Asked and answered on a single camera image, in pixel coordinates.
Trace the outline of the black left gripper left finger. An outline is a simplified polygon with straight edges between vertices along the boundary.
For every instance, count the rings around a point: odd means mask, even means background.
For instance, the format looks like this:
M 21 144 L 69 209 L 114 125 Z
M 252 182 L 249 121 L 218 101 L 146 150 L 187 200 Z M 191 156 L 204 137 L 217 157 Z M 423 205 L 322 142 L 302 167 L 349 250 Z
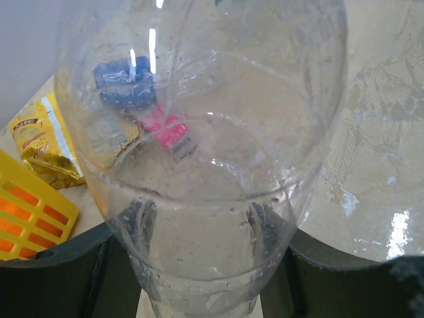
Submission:
M 105 223 L 33 259 L 1 263 L 2 317 L 135 317 L 140 293 Z

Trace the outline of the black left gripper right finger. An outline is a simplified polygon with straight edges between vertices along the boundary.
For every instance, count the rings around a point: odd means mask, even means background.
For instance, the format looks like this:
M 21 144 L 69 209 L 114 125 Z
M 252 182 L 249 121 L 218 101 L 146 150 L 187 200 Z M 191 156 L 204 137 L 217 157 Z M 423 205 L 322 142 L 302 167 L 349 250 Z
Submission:
M 422 317 L 423 257 L 375 262 L 298 230 L 261 306 L 266 318 Z

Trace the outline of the clear unlabelled plastic bottle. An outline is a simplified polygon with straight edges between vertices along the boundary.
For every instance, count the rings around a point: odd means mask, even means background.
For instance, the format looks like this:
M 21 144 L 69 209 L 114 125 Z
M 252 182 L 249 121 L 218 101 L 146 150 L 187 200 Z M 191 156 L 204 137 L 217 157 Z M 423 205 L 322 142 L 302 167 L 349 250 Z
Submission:
M 158 317 L 248 317 L 329 151 L 346 79 L 343 1 L 64 1 L 55 91 L 87 186 Z M 146 56 L 156 104 L 110 109 L 93 70 Z M 161 106 L 180 160 L 137 122 Z M 110 165 L 89 133 L 139 136 Z

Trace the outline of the clear bottle blue label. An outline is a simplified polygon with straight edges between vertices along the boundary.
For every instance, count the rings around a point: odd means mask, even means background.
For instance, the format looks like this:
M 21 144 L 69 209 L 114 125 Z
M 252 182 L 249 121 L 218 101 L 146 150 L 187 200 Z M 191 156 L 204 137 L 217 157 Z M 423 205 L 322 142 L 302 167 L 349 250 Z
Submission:
M 99 64 L 93 70 L 100 102 L 110 109 L 148 109 L 156 104 L 150 62 L 146 56 Z

